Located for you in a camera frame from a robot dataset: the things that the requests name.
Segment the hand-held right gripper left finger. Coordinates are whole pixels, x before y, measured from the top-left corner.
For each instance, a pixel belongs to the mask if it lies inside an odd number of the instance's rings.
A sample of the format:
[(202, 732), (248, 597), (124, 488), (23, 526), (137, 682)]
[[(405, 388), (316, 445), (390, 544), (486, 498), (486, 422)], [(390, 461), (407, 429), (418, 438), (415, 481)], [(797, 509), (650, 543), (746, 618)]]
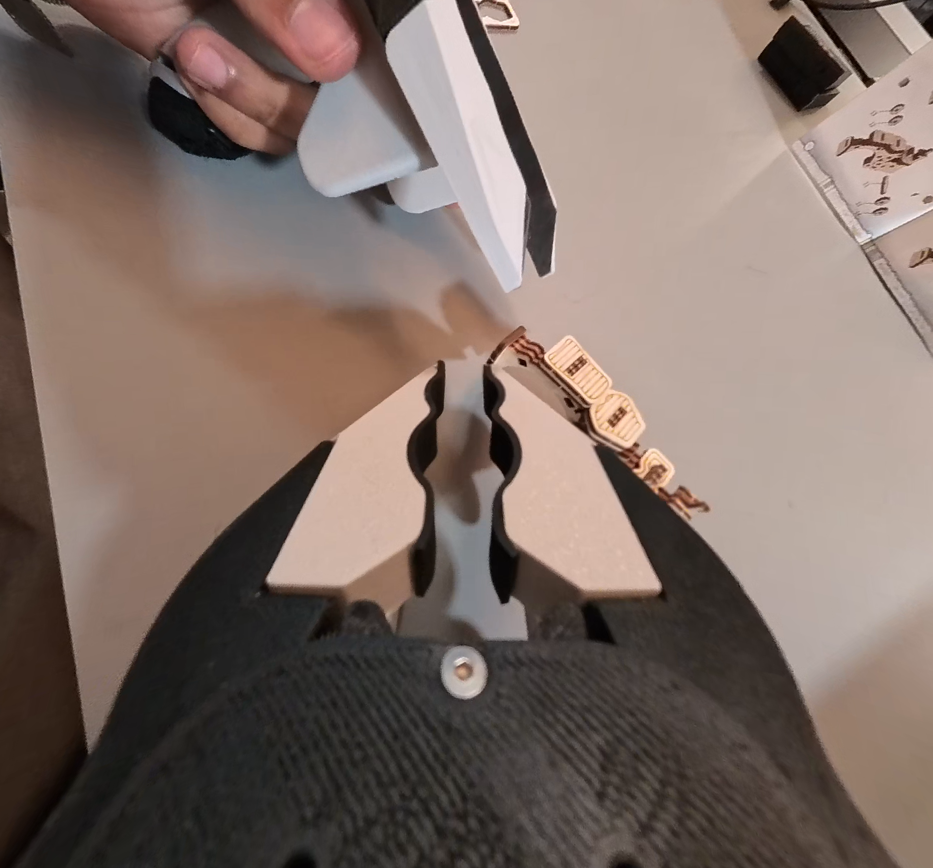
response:
[(376, 604), (391, 629), (426, 594), (437, 559), (435, 496), (446, 365), (437, 361), (331, 443), (265, 585), (348, 607)]

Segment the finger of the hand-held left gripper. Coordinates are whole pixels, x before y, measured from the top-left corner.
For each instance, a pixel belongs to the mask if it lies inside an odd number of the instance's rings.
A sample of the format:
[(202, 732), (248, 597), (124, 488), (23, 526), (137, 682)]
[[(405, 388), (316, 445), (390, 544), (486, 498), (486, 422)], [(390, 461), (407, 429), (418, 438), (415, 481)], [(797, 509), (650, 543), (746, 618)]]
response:
[(520, 287), (526, 257), (551, 275), (555, 199), (474, 1), (419, 0), (384, 45), (502, 289)]

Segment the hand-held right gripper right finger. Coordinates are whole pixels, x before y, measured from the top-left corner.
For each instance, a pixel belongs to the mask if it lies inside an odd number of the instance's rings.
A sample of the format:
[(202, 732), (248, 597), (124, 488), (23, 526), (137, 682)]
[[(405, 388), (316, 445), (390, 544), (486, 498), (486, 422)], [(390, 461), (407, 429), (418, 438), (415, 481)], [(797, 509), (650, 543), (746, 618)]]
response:
[(585, 604), (661, 592), (596, 446), (526, 385), (484, 366), (493, 499), (489, 571), (501, 603)]

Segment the wooden puzzle model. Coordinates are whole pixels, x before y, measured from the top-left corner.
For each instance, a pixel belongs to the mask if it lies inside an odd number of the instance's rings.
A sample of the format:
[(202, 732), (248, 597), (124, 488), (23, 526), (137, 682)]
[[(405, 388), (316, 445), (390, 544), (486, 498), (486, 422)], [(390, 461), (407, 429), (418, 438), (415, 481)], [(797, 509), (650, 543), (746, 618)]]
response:
[(486, 363), (497, 373), (510, 374), (590, 442), (610, 451), (686, 521), (710, 512), (706, 501), (673, 485), (675, 466), (667, 455), (642, 445), (647, 421), (634, 398), (614, 386), (577, 338), (568, 335), (546, 348), (519, 327), (496, 346)]

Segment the black foam block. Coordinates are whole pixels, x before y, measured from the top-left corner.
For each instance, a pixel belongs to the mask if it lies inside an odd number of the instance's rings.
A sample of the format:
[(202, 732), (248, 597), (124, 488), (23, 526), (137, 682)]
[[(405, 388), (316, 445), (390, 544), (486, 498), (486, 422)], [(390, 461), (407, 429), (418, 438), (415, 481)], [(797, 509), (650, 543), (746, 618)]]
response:
[(757, 56), (757, 63), (798, 113), (823, 108), (837, 97), (852, 71), (795, 15), (786, 19)]

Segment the puzzle instruction booklet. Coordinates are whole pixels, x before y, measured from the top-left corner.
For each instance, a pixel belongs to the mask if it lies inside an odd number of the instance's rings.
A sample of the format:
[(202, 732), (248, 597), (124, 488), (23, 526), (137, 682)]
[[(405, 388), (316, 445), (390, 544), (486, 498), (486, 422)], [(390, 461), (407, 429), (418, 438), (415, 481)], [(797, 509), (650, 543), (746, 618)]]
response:
[(931, 352), (931, 46), (811, 128), (791, 151)]

